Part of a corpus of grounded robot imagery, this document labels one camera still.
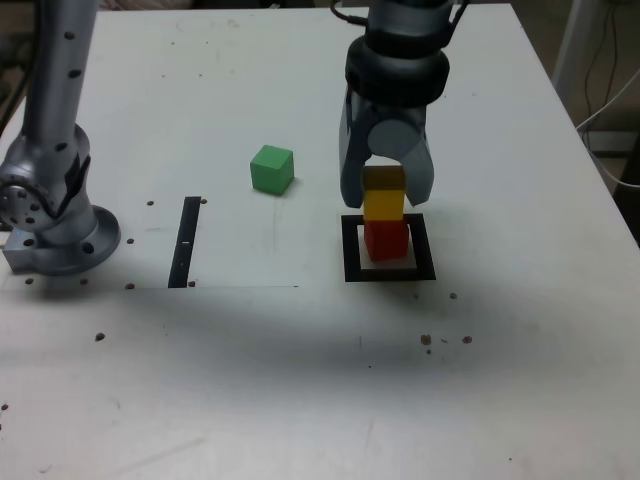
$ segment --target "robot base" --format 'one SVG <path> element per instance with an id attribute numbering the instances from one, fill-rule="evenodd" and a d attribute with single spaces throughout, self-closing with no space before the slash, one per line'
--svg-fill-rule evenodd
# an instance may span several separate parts
<path id="1" fill-rule="evenodd" d="M 71 275 L 84 272 L 105 261 L 120 243 L 116 217 L 102 207 L 93 206 L 96 227 L 85 238 L 67 245 L 39 245 L 30 232 L 14 229 L 3 253 L 15 273 Z"/>

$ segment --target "yellow cube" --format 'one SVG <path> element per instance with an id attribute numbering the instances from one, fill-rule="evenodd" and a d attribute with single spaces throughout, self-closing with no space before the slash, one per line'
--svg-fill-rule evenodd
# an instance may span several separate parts
<path id="1" fill-rule="evenodd" d="M 362 172 L 364 187 L 364 220 L 402 220 L 406 177 L 402 167 L 365 167 Z"/>

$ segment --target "white table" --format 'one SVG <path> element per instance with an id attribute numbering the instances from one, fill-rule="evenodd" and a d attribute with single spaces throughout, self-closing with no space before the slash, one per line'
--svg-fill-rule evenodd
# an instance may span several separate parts
<path id="1" fill-rule="evenodd" d="M 640 255 L 509 6 L 469 8 L 428 111 L 435 187 L 407 210 L 437 281 L 344 283 L 360 34 L 325 10 L 99 16 L 79 123 L 123 242 L 32 285 L 2 262 L 2 479 L 640 474 Z M 251 190 L 263 144 L 295 152 L 283 198 Z M 168 290 L 188 195 L 197 287 Z"/>

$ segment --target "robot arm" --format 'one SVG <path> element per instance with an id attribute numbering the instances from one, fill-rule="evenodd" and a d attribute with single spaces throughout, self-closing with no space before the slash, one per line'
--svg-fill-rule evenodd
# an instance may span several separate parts
<path id="1" fill-rule="evenodd" d="M 340 122 L 340 189 L 347 206 L 362 205 L 361 171 L 372 154 L 400 162 L 412 205 L 429 199 L 434 171 L 426 110 L 444 91 L 449 61 L 441 49 L 468 3 L 450 23 L 453 0 L 373 1 L 366 33 L 347 54 Z"/>
<path id="2" fill-rule="evenodd" d="M 76 125 L 98 0 L 36 0 L 36 62 L 24 123 L 0 166 L 0 213 L 14 271 L 66 275 L 115 250 L 120 229 L 86 192 L 89 139 Z"/>

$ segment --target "red cube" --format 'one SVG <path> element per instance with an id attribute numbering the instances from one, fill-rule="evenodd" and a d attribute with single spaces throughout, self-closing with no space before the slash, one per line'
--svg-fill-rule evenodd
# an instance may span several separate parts
<path id="1" fill-rule="evenodd" d="M 409 251 L 409 227 L 404 220 L 364 222 L 364 243 L 372 262 L 404 258 Z"/>

